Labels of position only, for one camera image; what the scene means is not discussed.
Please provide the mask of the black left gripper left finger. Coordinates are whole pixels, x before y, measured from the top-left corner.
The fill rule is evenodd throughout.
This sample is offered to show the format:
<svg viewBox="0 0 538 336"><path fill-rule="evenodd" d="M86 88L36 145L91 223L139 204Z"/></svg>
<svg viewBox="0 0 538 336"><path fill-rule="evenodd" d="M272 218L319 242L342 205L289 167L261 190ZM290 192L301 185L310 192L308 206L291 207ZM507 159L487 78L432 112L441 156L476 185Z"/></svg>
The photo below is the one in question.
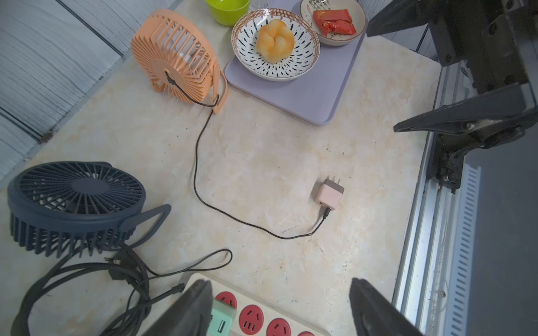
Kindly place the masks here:
<svg viewBox="0 0 538 336"><path fill-rule="evenodd" d="M196 280L144 336L206 335L212 320L212 285Z"/></svg>

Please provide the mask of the green usb power adapter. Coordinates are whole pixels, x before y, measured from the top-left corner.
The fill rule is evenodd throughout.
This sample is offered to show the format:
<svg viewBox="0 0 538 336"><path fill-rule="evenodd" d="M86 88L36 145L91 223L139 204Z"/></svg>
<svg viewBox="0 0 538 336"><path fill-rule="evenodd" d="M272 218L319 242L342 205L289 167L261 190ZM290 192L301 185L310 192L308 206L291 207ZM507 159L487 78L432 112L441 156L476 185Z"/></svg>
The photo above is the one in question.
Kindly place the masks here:
<svg viewBox="0 0 538 336"><path fill-rule="evenodd" d="M217 299L213 299L211 321L207 336L229 336L237 309Z"/></svg>

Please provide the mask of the pink usb power adapter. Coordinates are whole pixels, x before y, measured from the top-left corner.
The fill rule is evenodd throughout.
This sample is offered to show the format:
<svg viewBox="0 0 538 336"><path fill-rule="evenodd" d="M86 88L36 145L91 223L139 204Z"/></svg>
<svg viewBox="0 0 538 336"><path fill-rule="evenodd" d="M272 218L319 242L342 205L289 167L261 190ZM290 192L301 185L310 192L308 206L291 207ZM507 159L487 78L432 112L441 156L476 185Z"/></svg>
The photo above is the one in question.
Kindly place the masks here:
<svg viewBox="0 0 538 336"><path fill-rule="evenodd" d="M319 187L315 202L324 208L329 208L331 211L337 209L343 197L345 189L340 185L340 181L333 176L331 179L324 180Z"/></svg>

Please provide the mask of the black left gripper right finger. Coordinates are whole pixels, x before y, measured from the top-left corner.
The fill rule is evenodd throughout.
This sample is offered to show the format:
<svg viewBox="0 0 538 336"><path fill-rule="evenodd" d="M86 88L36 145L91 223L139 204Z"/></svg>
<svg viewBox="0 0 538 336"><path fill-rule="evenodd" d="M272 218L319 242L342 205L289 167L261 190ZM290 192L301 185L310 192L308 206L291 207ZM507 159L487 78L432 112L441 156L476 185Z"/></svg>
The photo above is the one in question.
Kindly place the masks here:
<svg viewBox="0 0 538 336"><path fill-rule="evenodd" d="M423 335L365 279L353 278L349 301L357 335Z"/></svg>

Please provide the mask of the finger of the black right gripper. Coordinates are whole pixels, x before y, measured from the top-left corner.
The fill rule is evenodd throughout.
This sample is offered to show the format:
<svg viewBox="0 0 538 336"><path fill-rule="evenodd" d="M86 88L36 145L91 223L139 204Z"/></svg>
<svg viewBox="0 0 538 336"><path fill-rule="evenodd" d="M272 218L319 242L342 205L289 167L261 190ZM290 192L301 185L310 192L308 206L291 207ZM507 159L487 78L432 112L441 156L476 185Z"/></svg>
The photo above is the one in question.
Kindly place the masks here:
<svg viewBox="0 0 538 336"><path fill-rule="evenodd" d="M466 134L489 126L518 123L533 113L531 85L513 84L409 118L397 123L394 131Z"/></svg>
<svg viewBox="0 0 538 336"><path fill-rule="evenodd" d="M426 25L446 5L442 0L396 0L371 18L368 36L379 36Z"/></svg>

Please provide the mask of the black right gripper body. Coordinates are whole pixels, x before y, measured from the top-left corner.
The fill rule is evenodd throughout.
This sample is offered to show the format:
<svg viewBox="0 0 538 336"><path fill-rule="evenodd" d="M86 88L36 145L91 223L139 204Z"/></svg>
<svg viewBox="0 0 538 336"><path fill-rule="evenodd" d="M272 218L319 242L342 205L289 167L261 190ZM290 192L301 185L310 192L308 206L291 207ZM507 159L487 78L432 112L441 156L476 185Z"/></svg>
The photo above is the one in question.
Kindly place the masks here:
<svg viewBox="0 0 538 336"><path fill-rule="evenodd" d="M472 97L525 83L534 92L534 113L521 122L436 133L432 178L457 190L466 154L516 141L537 124L537 2L448 1L432 22L432 35L437 46L457 53L446 65L465 62L476 91Z"/></svg>

